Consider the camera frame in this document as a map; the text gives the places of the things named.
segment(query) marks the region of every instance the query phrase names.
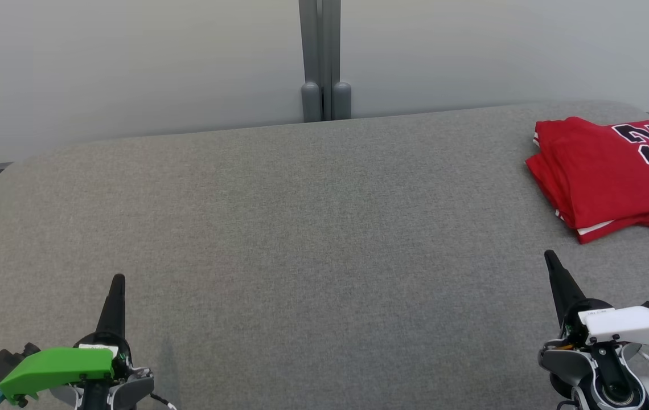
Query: green robot arm part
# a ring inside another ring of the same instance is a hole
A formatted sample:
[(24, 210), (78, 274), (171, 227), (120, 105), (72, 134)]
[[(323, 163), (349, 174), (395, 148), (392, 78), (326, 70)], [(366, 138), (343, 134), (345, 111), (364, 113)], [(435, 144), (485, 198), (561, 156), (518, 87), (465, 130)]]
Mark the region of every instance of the green robot arm part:
[(28, 356), (0, 382), (0, 390), (12, 405), (23, 395), (38, 399), (38, 392), (86, 379), (105, 379), (113, 374), (113, 353), (107, 348), (49, 348)]

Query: folded red shirt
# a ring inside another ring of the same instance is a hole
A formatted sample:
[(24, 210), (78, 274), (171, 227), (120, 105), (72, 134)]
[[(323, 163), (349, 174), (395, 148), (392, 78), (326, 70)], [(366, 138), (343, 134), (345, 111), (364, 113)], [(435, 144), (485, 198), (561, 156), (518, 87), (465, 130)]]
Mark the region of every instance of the folded red shirt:
[(649, 226), (649, 120), (596, 125), (570, 117), (538, 122), (535, 133), (540, 153), (527, 166), (581, 243)]

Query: white wall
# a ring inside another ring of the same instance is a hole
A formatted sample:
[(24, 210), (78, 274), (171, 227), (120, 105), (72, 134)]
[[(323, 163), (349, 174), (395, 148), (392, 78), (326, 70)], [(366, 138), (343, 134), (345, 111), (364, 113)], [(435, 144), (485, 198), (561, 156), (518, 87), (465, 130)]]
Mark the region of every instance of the white wall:
[(298, 4), (0, 0), (0, 163), (99, 138), (301, 122)]
[(649, 0), (342, 0), (354, 117), (540, 99), (649, 111)]

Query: white stripe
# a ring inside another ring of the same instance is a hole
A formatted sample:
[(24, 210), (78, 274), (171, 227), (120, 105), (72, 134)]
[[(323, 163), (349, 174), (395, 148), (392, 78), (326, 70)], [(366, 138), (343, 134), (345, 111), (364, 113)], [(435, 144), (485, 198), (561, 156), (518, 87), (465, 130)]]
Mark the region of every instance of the white stripe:
[(601, 223), (598, 223), (598, 225), (593, 225), (593, 226), (590, 226), (588, 228), (580, 228), (580, 229), (577, 230), (577, 234), (578, 235), (585, 235), (586, 233), (597, 231), (598, 229), (603, 228), (603, 226), (607, 226), (609, 223), (611, 223), (613, 221), (615, 221), (615, 220), (609, 220), (607, 222), (601, 222)]

